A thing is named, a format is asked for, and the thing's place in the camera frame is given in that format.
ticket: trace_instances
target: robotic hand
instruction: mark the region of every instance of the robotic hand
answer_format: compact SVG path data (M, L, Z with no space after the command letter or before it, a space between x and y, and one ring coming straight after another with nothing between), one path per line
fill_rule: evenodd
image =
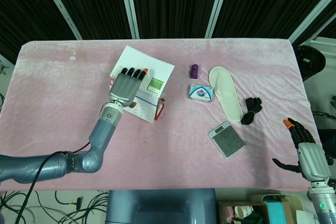
M101 108L86 152L56 152L51 155L10 157L0 155L0 183L14 179L18 183L61 178L75 173L95 173L103 162L103 155L123 113L123 107L134 107L133 100L147 69L134 71L124 68L110 90L110 101Z
M309 195L320 224L336 224L336 195L327 185L331 174L323 149L300 123L291 118L283 122L291 134L299 162L298 165L285 165L275 158L273 162L282 169L301 173L310 181Z

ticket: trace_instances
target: pink table cover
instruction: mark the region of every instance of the pink table cover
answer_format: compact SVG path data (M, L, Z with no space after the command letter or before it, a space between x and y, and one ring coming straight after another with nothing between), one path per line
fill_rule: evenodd
M153 39L32 41L23 45L0 117L0 153L10 156L74 151L88 141L109 97L109 74L125 46L175 65L159 120L124 113L94 174L72 173L37 183L39 190L255 187L306 189L300 174L272 158L297 163L282 121L292 117L319 142L291 44L282 39ZM190 65L199 78L189 78ZM260 97L251 125L232 123L247 146L224 159L208 132L227 121L216 99L187 98L188 85L209 85L208 72L225 67L239 101ZM13 180L0 190L27 190Z

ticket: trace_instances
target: orange fingertip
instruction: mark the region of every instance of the orange fingertip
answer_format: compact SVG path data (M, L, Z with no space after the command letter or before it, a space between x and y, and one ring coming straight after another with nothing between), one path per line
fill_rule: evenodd
M288 129L294 126L294 124L292 124L291 122L289 122L287 119L285 119L283 122L284 122L284 125L285 125Z

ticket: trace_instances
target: soap box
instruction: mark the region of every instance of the soap box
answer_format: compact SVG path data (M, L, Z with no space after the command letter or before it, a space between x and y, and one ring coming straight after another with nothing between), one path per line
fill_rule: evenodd
M189 98L202 102L211 102L212 88L192 84L189 89Z

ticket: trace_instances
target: purple eraser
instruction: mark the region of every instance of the purple eraser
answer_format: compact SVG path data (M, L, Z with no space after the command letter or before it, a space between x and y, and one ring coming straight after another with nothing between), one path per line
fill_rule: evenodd
M198 65L193 64L191 66L191 70L190 70L190 78L191 79L197 79L197 77L198 77Z

